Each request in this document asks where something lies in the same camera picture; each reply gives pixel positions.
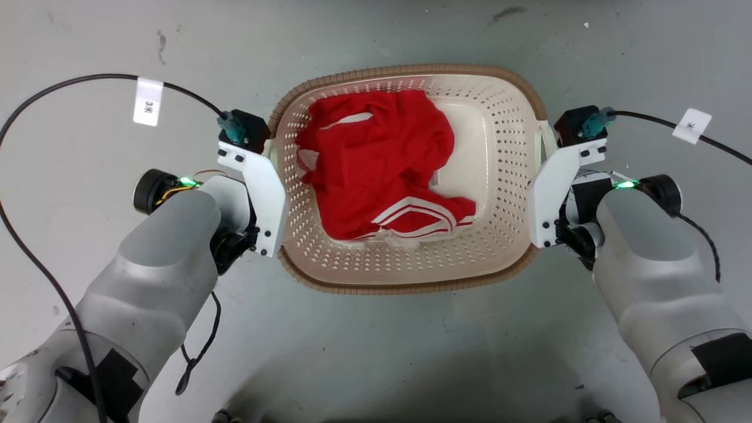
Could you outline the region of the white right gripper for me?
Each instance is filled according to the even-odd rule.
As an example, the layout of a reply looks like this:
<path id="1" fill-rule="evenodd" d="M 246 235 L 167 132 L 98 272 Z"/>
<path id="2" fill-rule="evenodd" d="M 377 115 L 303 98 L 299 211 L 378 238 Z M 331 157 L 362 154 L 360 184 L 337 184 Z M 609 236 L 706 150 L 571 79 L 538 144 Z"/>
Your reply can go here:
<path id="1" fill-rule="evenodd" d="M 556 149 L 526 194 L 531 243 L 539 249 L 566 246 L 588 270 L 605 240 L 596 211 L 612 191 L 613 179 L 586 166 L 604 160 L 606 151 L 605 139 Z"/>

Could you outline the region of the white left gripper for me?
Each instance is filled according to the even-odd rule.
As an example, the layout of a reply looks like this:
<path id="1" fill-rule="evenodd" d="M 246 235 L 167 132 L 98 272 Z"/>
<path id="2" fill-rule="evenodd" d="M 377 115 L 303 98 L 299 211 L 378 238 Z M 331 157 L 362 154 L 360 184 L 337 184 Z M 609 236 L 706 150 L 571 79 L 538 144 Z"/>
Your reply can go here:
<path id="1" fill-rule="evenodd" d="M 226 142 L 219 142 L 217 154 L 218 164 L 242 176 L 210 178 L 210 195 L 221 214 L 210 251 L 223 275 L 247 251 L 277 257 L 284 244 L 289 198 L 268 156 Z"/>

